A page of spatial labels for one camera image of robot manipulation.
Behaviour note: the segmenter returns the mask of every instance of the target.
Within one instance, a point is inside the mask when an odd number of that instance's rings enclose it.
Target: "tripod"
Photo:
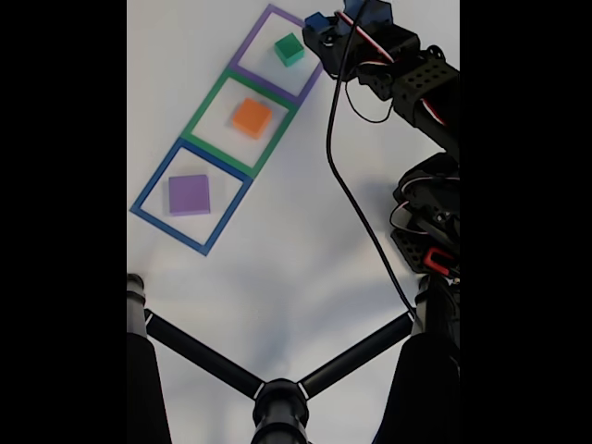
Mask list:
[[[252,444],[308,444],[307,402],[405,339],[412,327],[417,328],[408,313],[402,314],[298,382],[288,379],[264,382],[144,309],[143,288],[139,276],[128,275],[128,406],[133,404],[133,409],[130,411],[129,407],[128,411],[128,442],[171,442],[154,347],[148,335],[254,400],[256,428]],[[420,285],[420,296],[447,288],[443,279],[426,277]],[[425,313],[427,297],[418,297],[417,301],[418,313]]]

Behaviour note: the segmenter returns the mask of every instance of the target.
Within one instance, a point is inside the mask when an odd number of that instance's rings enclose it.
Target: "white table surface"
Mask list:
[[[268,0],[128,0],[128,210]],[[276,0],[305,18],[340,0]],[[395,22],[460,69],[459,0],[405,0]],[[299,380],[404,311],[364,227],[329,170],[325,137],[334,81],[322,74],[207,257],[129,211],[128,271],[147,306],[263,380]],[[351,85],[358,108],[387,104]],[[371,125],[342,94],[338,169],[409,298],[411,273],[389,237],[391,193],[439,148],[396,115]],[[249,443],[253,402],[154,341],[173,442]],[[309,402],[315,444],[370,443],[401,344]]]

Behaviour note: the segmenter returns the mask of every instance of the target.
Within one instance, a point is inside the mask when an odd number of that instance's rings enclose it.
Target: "tripod leg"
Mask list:
[[[154,346],[146,338],[143,282],[128,275],[127,442],[171,443]]]

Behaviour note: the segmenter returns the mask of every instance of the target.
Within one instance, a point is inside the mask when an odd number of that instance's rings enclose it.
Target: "black cable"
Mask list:
[[[327,125],[327,160],[328,160],[329,166],[331,168],[331,171],[333,172],[333,176],[335,176],[335,179],[337,180],[337,182],[341,186],[341,189],[343,190],[343,192],[345,192],[345,195],[350,200],[351,206],[353,206],[353,209],[357,213],[358,217],[360,217],[360,220],[362,221],[364,228],[366,228],[368,236],[370,236],[370,239],[374,243],[374,246],[376,247],[376,250],[378,251],[378,254],[380,255],[380,259],[382,259],[382,263],[384,264],[385,268],[387,269],[388,275],[390,276],[390,280],[392,281],[393,285],[395,286],[395,289],[397,289],[397,292],[399,293],[401,300],[403,301],[403,303],[407,307],[407,310],[409,310],[409,313],[411,314],[411,316],[413,318],[416,318],[414,308],[412,307],[412,305],[409,303],[409,301],[405,297],[405,293],[403,292],[403,289],[401,288],[401,284],[399,283],[399,281],[397,280],[397,277],[393,273],[392,268],[390,268],[389,259],[387,259],[385,252],[382,250],[382,247],[380,246],[380,243],[378,242],[378,239],[376,238],[376,234],[374,234],[374,231],[370,227],[370,224],[368,223],[368,220],[364,216],[362,209],[360,208],[358,203],[353,198],[352,192],[348,189],[347,185],[345,184],[345,182],[341,178],[341,175],[339,174],[337,168],[335,167],[335,163],[333,162],[333,154],[331,153],[331,136],[333,135],[333,125],[335,123],[335,113],[337,112],[337,103],[339,100],[339,92],[341,90],[341,82],[343,79],[343,73],[345,70],[345,62],[347,61],[348,51],[350,50],[350,46],[352,46],[352,38],[353,38],[353,34],[355,33],[356,26],[358,25],[358,22],[360,21],[360,18],[362,17],[362,14],[363,14],[365,8],[370,3],[370,1],[371,0],[365,0],[364,3],[362,4],[362,6],[360,6],[360,10],[358,11],[356,18],[351,25],[351,31],[350,31],[350,34],[348,35],[348,40],[345,43],[345,49],[343,50],[343,55],[341,56],[341,64],[339,66],[339,75],[337,76],[337,83],[335,85],[335,92],[333,93],[333,103],[331,104],[331,112],[329,113],[329,122]]]
[[[350,71],[350,74],[347,77],[349,78],[350,75],[353,73],[353,71],[356,68],[358,68],[360,65],[356,65],[355,67],[353,67],[353,69]],[[350,103],[351,109],[353,110],[353,112],[355,114],[358,115],[359,118],[361,118],[362,120],[365,120],[368,123],[384,123],[387,120],[389,120],[390,112],[392,111],[392,107],[395,105],[395,98],[394,97],[390,101],[390,105],[388,106],[388,112],[387,112],[387,116],[386,117],[384,117],[382,120],[370,120],[368,117],[362,116],[362,113],[360,113],[357,109],[355,109],[355,106],[353,105],[353,102],[352,102],[352,98],[350,97],[350,92],[348,91],[348,85],[349,84],[350,83],[348,81],[345,82],[345,96],[348,98],[348,102]]]

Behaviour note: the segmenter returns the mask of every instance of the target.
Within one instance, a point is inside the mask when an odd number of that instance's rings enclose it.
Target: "red wire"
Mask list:
[[[444,119],[443,119],[442,117],[440,117],[440,116],[438,115],[438,113],[437,113],[437,112],[436,112],[436,110],[434,109],[434,106],[430,105],[430,104],[429,104],[429,102],[428,102],[426,99],[422,99],[422,101],[424,102],[425,106],[427,106],[427,107],[429,108],[429,110],[430,110],[432,113],[434,113],[434,116],[436,116],[436,117],[438,118],[439,122],[440,122],[442,125],[446,126],[446,122],[444,121]]]

